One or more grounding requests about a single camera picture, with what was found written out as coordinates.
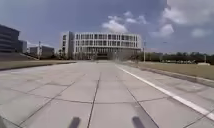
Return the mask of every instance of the grass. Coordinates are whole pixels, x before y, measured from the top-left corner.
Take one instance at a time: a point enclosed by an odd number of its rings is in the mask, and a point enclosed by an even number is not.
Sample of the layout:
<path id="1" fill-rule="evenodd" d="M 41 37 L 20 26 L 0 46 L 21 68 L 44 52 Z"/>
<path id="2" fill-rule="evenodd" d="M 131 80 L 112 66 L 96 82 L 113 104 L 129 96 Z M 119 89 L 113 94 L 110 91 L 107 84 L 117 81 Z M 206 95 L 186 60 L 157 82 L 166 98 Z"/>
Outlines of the grass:
<path id="1" fill-rule="evenodd" d="M 61 60 L 0 61 L 0 70 L 46 66 L 46 65 L 54 65 L 54 64 L 68 64 L 68 63 L 73 63 L 73 62 L 72 61 L 61 61 Z"/>
<path id="2" fill-rule="evenodd" d="M 146 67 L 169 71 L 189 76 L 202 77 L 214 80 L 214 66 L 196 65 L 196 64 L 165 64 L 165 63 L 139 63 L 139 67 Z"/>

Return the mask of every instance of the pole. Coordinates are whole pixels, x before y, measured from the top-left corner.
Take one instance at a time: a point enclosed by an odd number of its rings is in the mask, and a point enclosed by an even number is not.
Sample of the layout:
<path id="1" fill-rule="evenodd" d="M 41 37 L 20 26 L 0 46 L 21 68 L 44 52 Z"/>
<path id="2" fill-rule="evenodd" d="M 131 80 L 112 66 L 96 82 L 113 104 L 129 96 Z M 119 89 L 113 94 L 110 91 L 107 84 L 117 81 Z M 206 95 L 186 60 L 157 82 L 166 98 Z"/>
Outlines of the pole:
<path id="1" fill-rule="evenodd" d="M 207 63 L 207 55 L 204 55 L 204 62 Z"/>
<path id="2" fill-rule="evenodd" d="M 40 60 L 41 59 L 41 42 L 39 41 L 39 56 L 38 56 L 38 59 Z"/>
<path id="3" fill-rule="evenodd" d="M 146 42 L 144 41 L 144 62 L 146 61 L 146 53 L 145 53 L 145 52 L 146 52 L 146 51 L 145 51 L 146 49 L 145 49 L 145 48 L 146 48 Z"/>

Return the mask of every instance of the curb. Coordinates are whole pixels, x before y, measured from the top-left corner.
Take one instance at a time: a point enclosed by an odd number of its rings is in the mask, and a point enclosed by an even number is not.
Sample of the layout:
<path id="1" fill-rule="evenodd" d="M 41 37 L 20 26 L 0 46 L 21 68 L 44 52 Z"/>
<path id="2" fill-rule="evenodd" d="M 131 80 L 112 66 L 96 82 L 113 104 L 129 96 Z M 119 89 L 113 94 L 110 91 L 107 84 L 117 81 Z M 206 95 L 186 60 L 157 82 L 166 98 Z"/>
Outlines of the curb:
<path id="1" fill-rule="evenodd" d="M 188 76 L 188 75 L 183 75 L 183 74 L 179 74 L 179 73 L 173 73 L 173 72 L 168 72 L 168 71 L 163 71 L 163 70 L 158 70 L 158 69 L 146 68 L 146 67 L 138 66 L 138 68 L 140 70 L 149 71 L 149 72 L 153 72 L 153 73 L 157 73 L 157 74 L 161 74 L 161 75 L 166 75 L 166 76 L 170 76 L 170 77 L 174 77 L 174 78 L 178 78 L 178 79 L 182 79 L 182 80 L 187 80 L 190 82 L 203 84 L 203 85 L 214 88 L 214 80 L 209 80 L 209 79 L 205 79 L 205 78 L 201 78 L 201 77 Z"/>
<path id="2" fill-rule="evenodd" d="M 15 69 L 24 69 L 24 68 L 34 68 L 34 67 L 44 67 L 44 66 L 51 66 L 51 65 L 60 65 L 60 64 L 71 64 L 76 62 L 69 62 L 69 63 L 57 63 L 57 64 L 46 64 L 46 65 L 31 65 L 25 67 L 13 67 L 13 68 L 1 68 L 0 71 L 7 71 L 7 70 L 15 70 Z"/>

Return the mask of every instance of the curved building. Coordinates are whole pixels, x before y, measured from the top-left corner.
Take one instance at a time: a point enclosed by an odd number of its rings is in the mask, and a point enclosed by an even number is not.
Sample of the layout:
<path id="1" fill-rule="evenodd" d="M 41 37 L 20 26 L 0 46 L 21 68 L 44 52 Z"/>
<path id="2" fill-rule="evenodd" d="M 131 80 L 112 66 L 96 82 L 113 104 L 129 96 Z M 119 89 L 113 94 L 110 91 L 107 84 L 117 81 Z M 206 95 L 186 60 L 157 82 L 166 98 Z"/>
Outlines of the curved building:
<path id="1" fill-rule="evenodd" d="M 66 32 L 60 44 L 62 53 L 75 59 L 123 59 L 142 50 L 136 34 Z"/>
<path id="2" fill-rule="evenodd" d="M 18 50 L 19 31 L 0 25 L 0 52 L 15 52 Z"/>

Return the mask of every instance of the white building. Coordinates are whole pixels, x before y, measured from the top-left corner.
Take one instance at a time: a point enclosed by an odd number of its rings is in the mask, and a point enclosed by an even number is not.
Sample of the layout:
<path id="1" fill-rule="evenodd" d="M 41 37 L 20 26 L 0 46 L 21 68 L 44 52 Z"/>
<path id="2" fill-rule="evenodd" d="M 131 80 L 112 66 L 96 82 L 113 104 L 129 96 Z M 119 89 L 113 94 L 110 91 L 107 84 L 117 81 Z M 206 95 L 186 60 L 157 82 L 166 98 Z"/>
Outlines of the white building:
<path id="1" fill-rule="evenodd" d="M 142 50 L 142 38 L 136 34 L 72 33 L 61 34 L 60 49 L 68 58 L 126 58 Z"/>

